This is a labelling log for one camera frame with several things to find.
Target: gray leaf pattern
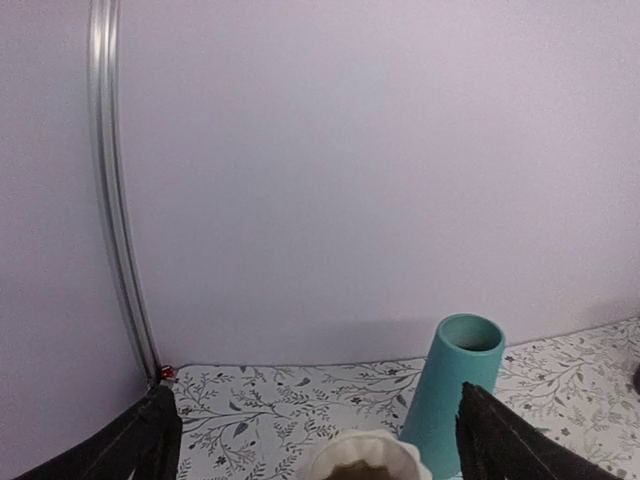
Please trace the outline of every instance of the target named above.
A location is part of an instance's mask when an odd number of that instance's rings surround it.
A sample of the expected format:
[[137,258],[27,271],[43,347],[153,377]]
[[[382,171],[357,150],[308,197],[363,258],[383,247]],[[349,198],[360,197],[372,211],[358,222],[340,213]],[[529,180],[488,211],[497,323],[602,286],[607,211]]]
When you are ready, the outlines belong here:
[[[545,435],[636,479],[639,359],[638,318],[509,347],[496,395]],[[178,478],[289,480],[311,447],[342,430],[397,435],[423,363],[184,367],[173,386],[184,421]]]

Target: black object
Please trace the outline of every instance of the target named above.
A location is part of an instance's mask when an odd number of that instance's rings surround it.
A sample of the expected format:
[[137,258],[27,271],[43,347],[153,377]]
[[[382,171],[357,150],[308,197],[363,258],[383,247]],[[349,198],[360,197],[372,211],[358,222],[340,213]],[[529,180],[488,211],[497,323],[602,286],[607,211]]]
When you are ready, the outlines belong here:
[[15,480],[174,480],[182,420],[160,385],[88,440]]
[[613,480],[548,439],[482,387],[465,383],[456,418],[464,480]]
[[636,369],[636,373],[633,374],[633,387],[636,389],[636,393],[640,393],[640,366]]

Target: table surface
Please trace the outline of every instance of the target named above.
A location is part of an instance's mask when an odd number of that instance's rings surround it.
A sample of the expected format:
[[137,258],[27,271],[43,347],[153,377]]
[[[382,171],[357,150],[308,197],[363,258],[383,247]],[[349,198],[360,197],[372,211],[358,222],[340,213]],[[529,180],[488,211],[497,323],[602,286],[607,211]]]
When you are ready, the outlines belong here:
[[[639,320],[507,348],[496,396],[558,443],[636,479]],[[423,363],[183,367],[173,386],[184,422],[178,480],[289,480],[338,431],[397,434]]]

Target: light purple backdrop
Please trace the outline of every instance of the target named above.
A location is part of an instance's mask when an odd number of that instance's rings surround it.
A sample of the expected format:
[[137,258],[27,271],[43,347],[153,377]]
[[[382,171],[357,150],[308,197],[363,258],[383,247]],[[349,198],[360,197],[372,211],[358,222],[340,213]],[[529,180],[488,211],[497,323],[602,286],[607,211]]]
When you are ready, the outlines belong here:
[[106,258],[88,130],[88,2],[0,2],[0,478],[144,392]]
[[123,152],[175,363],[425,353],[640,310],[640,2],[124,2]]

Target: teal cylindrical vase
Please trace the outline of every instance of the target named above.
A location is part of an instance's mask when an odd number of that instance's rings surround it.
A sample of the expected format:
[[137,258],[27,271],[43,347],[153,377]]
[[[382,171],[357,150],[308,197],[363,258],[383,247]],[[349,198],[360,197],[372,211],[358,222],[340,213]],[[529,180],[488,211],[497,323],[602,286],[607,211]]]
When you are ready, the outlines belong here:
[[418,447],[434,480],[460,472],[455,419],[462,384],[492,392],[504,347],[504,333],[486,318],[459,314],[438,325],[400,435]]

